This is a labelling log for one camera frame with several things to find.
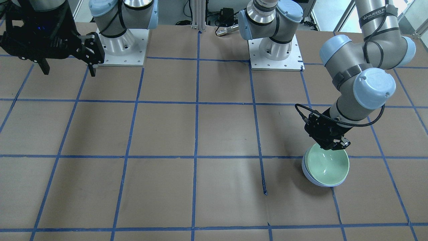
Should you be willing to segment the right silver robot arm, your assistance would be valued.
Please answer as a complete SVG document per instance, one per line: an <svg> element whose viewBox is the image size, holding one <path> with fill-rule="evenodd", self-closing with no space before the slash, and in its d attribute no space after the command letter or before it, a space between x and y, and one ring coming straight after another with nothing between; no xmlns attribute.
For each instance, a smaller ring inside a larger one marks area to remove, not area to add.
<svg viewBox="0 0 428 241"><path fill-rule="evenodd" d="M136 46L132 29L155 29L156 0L91 0L90 13L98 32L80 34L67 0L13 0L4 10L6 30L1 48L12 56L38 64L49 74L47 59L74 56L84 61L92 77L105 55L121 55Z"/></svg>

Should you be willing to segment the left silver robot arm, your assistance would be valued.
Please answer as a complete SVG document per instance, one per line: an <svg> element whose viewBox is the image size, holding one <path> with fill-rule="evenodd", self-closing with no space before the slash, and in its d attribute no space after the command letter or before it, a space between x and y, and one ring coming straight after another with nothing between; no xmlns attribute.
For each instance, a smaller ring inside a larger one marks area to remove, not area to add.
<svg viewBox="0 0 428 241"><path fill-rule="evenodd" d="M391 0L356 0L364 42L353 43L336 35L321 47L319 55L334 87L341 93L324 113L302 114L305 131L325 150L343 150L350 145L344 137L396 90L394 78L386 72L408 64L414 57L414 41L400 34L398 10ZM292 0L252 0L237 13L244 40L261 39L260 55L284 61L292 51L292 40L303 19L301 6Z"/></svg>

